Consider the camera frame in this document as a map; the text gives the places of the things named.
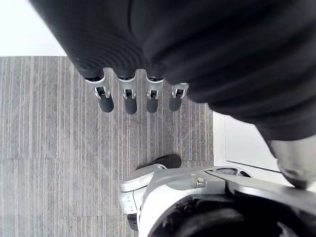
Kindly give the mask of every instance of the silver metal bracket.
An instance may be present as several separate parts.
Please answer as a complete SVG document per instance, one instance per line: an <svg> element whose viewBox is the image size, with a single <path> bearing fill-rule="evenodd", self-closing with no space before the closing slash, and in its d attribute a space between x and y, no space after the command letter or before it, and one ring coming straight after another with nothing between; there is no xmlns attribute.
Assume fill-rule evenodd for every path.
<svg viewBox="0 0 316 237"><path fill-rule="evenodd" d="M156 100L159 99L160 93L163 88L163 81L164 79L159 79L156 81L150 80L147 76L147 97L148 99L155 98Z"/></svg>
<svg viewBox="0 0 316 237"><path fill-rule="evenodd" d="M183 99L187 94L187 90L189 88L189 84L182 82L172 86L172 97L176 98L177 95L180 95L180 99Z"/></svg>
<svg viewBox="0 0 316 237"><path fill-rule="evenodd" d="M98 81L90 81L90 80L85 80L90 87L92 87L95 96L100 100L101 95L105 95L106 98L109 98L111 95L110 92L110 85L108 80L103 76L102 79Z"/></svg>
<svg viewBox="0 0 316 237"><path fill-rule="evenodd" d="M130 79L120 79L119 84L122 89L123 98L127 100L128 96L131 96L132 99L136 97L136 87L137 87L136 77Z"/></svg>

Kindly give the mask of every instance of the gray carpet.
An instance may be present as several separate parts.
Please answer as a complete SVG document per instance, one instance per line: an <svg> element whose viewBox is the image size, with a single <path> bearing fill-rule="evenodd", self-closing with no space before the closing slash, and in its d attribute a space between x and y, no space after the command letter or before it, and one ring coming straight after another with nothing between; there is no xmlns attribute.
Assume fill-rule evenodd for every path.
<svg viewBox="0 0 316 237"><path fill-rule="evenodd" d="M177 153L184 166L212 165L212 112L184 99L171 112L170 86L146 112L124 112L112 70L115 109L102 113L66 57L0 58L0 236L134 236L118 203L119 183L137 165Z"/></svg>

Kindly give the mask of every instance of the black cloth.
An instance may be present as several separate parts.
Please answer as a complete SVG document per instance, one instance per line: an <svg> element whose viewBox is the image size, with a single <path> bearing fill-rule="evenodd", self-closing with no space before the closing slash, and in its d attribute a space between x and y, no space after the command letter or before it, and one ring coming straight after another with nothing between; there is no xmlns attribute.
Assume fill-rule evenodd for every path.
<svg viewBox="0 0 316 237"><path fill-rule="evenodd" d="M315 0L31 0L86 78L145 68L257 126L316 134Z"/></svg>

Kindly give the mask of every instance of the striped carpet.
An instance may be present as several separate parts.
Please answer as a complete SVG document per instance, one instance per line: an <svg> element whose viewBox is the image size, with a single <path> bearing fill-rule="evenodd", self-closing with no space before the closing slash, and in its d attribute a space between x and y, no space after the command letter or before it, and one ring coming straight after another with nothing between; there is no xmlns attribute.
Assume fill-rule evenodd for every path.
<svg viewBox="0 0 316 237"><path fill-rule="evenodd" d="M0 58L0 236L134 236L118 203L119 183L137 165L177 153L184 166L212 165L212 112L184 99L171 112L165 84L146 112L137 71L138 112L102 113L66 57Z"/></svg>

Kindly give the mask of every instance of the white wall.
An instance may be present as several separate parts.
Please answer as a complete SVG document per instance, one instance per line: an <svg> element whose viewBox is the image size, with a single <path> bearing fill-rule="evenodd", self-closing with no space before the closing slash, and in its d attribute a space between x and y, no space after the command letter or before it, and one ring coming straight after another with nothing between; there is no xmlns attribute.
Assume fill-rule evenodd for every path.
<svg viewBox="0 0 316 237"><path fill-rule="evenodd" d="M224 117L225 160L277 170L275 159L254 125Z"/></svg>
<svg viewBox="0 0 316 237"><path fill-rule="evenodd" d="M0 0L0 56L65 56L27 0Z"/></svg>

